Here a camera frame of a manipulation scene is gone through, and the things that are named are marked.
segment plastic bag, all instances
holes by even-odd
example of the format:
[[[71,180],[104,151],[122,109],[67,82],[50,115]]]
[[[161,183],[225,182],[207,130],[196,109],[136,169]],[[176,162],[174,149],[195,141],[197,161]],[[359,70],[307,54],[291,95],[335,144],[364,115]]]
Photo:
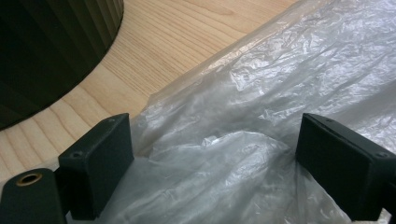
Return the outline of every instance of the plastic bag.
[[[396,152],[396,3],[306,0],[153,96],[97,223],[348,223],[294,160],[304,112]]]

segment crumpled plastic sheet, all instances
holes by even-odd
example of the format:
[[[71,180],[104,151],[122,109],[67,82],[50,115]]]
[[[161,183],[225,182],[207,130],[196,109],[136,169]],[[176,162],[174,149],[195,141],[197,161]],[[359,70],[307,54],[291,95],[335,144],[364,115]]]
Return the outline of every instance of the crumpled plastic sheet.
[[[396,2],[301,1],[150,99],[95,222],[348,223],[294,159],[302,114],[395,153],[395,111]]]

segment light wood grain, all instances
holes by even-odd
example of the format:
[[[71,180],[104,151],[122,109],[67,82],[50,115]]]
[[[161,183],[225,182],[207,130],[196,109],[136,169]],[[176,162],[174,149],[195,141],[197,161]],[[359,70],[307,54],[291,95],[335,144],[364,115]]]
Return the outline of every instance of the light wood grain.
[[[133,117],[149,96],[294,0],[124,0],[106,57],[72,91],[0,132],[0,181],[55,159],[101,119]]]

